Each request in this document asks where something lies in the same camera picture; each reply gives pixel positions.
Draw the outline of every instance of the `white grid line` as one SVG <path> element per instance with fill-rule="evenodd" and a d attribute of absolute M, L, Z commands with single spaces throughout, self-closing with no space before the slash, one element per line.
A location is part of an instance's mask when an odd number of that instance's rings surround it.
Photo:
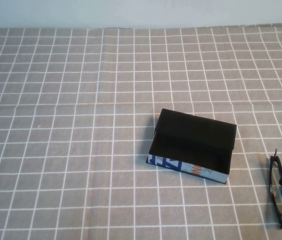
<path fill-rule="evenodd" d="M 119 50 L 119 38 L 117 40 L 117 51 Z M 113 170 L 113 154 L 114 154 L 114 135 L 115 135 L 115 105 L 116 105 L 116 87 L 117 87 L 117 67 L 118 67 L 118 55 L 116 55 L 116 74 L 115 74 L 115 91 L 114 91 L 114 112 L 113 112 L 113 132 L 112 132 L 112 157 L 111 157 L 111 170 Z M 107 219 L 107 240 L 110 238 L 110 219 L 111 219 L 111 200 L 112 200 L 112 171 L 110 173 L 110 192 L 109 192 L 109 210 Z"/>
<path fill-rule="evenodd" d="M 201 59 L 202 58 L 202 52 L 201 52 L 201 46 L 199 45 L 199 50 L 200 50 L 200 55 L 201 55 Z M 214 113 L 214 105 L 212 103 L 212 99 L 211 99 L 211 94 L 209 92 L 209 85 L 208 85 L 208 82 L 207 82 L 207 77 L 206 77 L 206 72 L 205 72 L 205 67 L 204 67 L 204 64 L 202 62 L 202 65 L 203 65 L 203 70 L 204 70 L 204 76 L 205 76 L 205 80 L 206 80 L 206 86 L 207 86 L 207 90 L 208 90 L 208 93 L 209 93 L 209 100 L 210 100 L 210 103 L 212 105 L 212 114 L 213 114 L 213 118 L 215 119 L 215 113 Z M 212 233 L 213 233 L 213 239 L 215 240 L 216 237 L 215 237 L 215 230 L 214 230 L 214 224 L 213 224 L 213 218 L 212 218 L 212 212 L 211 212 L 211 206 L 210 206 L 210 200 L 209 200 L 209 195 L 208 195 L 208 192 L 207 192 L 207 185 L 206 185 L 206 180 L 204 179 L 204 186 L 205 186 L 205 193 L 206 193 L 206 198 L 207 198 L 207 204 L 208 204 L 208 209 L 209 209 L 209 214 L 210 214 L 210 221 L 211 221 L 211 225 L 212 225 Z"/>
<path fill-rule="evenodd" d="M 149 31 L 149 41 L 151 45 L 151 32 Z M 151 87 L 152 87 L 152 104 L 153 104 L 153 126 L 155 126 L 155 106 L 154 106 L 154 88 L 153 88 L 153 71 L 152 71 L 152 52 L 150 48 L 150 67 L 151 67 Z M 161 202 L 160 202 L 160 185 L 159 185 L 159 167 L 155 166 L 156 170 L 156 188 L 157 188 L 157 204 L 158 204 L 158 209 L 159 209 L 159 225 L 160 225 L 160 240 L 162 240 L 162 220 L 161 220 Z"/>
<path fill-rule="evenodd" d="M 215 42 L 213 29 L 211 29 L 211 31 L 212 31 L 213 40 L 214 40 L 214 42 Z M 221 64 L 220 56 L 219 56 L 218 53 L 217 53 L 217 56 L 218 56 L 219 62 L 220 62 L 220 64 Z M 228 98 L 231 99 L 230 93 L 229 93 L 228 88 L 227 88 L 227 84 L 226 84 L 226 81 L 225 81 L 225 77 L 224 77 L 224 72 L 223 72 L 223 71 L 222 71 L 222 75 L 223 75 L 223 80 L 224 80 L 224 84 L 225 84 L 225 88 L 226 88 L 226 91 L 227 91 Z M 232 188 L 231 188 L 230 180 L 227 179 L 227 182 L 228 182 L 229 189 L 230 189 L 231 200 L 232 200 L 232 203 L 234 204 L 234 198 L 233 198 L 233 193 L 232 193 Z M 236 213 L 236 208 L 235 208 L 235 206 L 233 207 L 233 209 L 234 209 L 234 214 L 235 214 L 236 223 L 239 224 L 239 220 L 238 220 L 238 217 L 237 217 L 237 213 Z M 238 226 L 238 232 L 239 232 L 240 240 L 242 240 L 241 229 L 240 229 L 239 226 Z"/>
<path fill-rule="evenodd" d="M 55 42 L 55 35 L 56 35 L 56 30 L 54 32 L 54 40 L 53 40 L 53 42 Z M 55 119 L 55 110 L 54 110 L 54 117 L 53 117 L 53 122 L 52 122 L 52 127 L 51 128 L 53 128 L 53 126 L 54 126 L 54 119 Z M 49 139 L 51 139 L 51 135 L 52 135 L 52 129 L 49 132 Z M 43 161 L 42 172 L 41 172 L 41 176 L 40 176 L 40 180 L 39 180 L 38 190 L 40 189 L 41 183 L 42 183 L 43 172 L 44 172 L 44 167 L 45 167 L 45 163 L 46 163 L 46 157 L 47 157 L 48 148 L 49 148 L 49 143 L 47 144 L 46 150 L 45 150 L 45 157 L 44 157 L 44 161 Z M 36 208 L 36 206 L 37 206 L 38 198 L 39 198 L 39 191 L 37 191 L 37 194 L 36 194 L 36 197 L 35 197 L 34 208 Z M 34 222 L 34 215 L 35 215 L 35 211 L 33 211 L 33 213 L 32 213 L 31 224 L 30 224 L 30 231 L 29 231 L 29 234 L 28 234 L 28 237 L 27 237 L 28 240 L 30 239 L 30 236 L 31 236 L 31 229 L 32 229 L 33 222 Z"/>

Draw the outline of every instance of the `eyeglasses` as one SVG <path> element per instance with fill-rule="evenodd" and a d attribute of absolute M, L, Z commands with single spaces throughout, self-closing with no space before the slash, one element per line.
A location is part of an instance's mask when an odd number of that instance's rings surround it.
<path fill-rule="evenodd" d="M 280 158 L 276 155 L 276 153 L 277 153 L 277 149 L 275 149 L 274 156 L 271 156 L 270 182 L 269 182 L 270 186 L 269 186 L 269 190 L 270 190 L 272 202 L 274 204 L 274 208 L 275 208 L 275 211 L 276 211 L 276 215 L 277 215 L 277 217 L 279 219 L 279 222 L 280 222 L 280 225 L 281 225 L 281 229 L 282 229 L 282 213 L 280 212 L 280 210 L 277 207 L 277 203 L 276 203 L 276 200 L 275 200 L 275 194 L 274 194 L 273 187 L 272 187 L 272 172 L 273 172 L 273 163 L 274 162 L 277 163 L 278 171 L 279 171 L 279 174 L 280 174 L 279 184 L 282 186 L 282 164 L 281 164 Z"/>

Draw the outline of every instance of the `black box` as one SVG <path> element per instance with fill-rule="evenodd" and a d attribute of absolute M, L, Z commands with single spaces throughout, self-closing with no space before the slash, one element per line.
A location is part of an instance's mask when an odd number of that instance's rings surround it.
<path fill-rule="evenodd" d="M 237 126 L 162 109 L 147 163 L 226 183 Z"/>

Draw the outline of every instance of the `box lid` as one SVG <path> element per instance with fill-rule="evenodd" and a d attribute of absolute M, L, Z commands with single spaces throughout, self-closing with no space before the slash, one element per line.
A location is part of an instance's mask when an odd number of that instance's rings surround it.
<path fill-rule="evenodd" d="M 232 151 L 236 127 L 235 124 L 163 108 L 155 131 L 184 141 Z"/>

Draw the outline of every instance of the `black eyeglasses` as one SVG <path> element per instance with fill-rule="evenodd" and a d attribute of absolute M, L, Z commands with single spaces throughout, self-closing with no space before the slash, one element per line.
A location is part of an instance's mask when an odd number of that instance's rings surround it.
<path fill-rule="evenodd" d="M 278 171 L 280 173 L 280 180 L 279 180 L 279 184 L 282 186 L 282 164 L 281 164 L 281 160 L 280 158 L 276 155 L 277 153 L 277 149 L 275 149 L 275 154 L 274 156 L 271 156 L 271 164 L 270 164 L 270 194 L 271 194 L 271 198 L 274 204 L 274 208 L 276 211 L 276 215 L 279 219 L 280 225 L 281 225 L 281 229 L 282 229 L 282 213 L 280 212 L 280 210 L 277 207 L 277 203 L 275 200 L 275 195 L 274 195 L 274 191 L 272 188 L 272 171 L 273 171 L 273 163 L 276 162 L 277 163 L 277 167 L 278 167 Z"/>

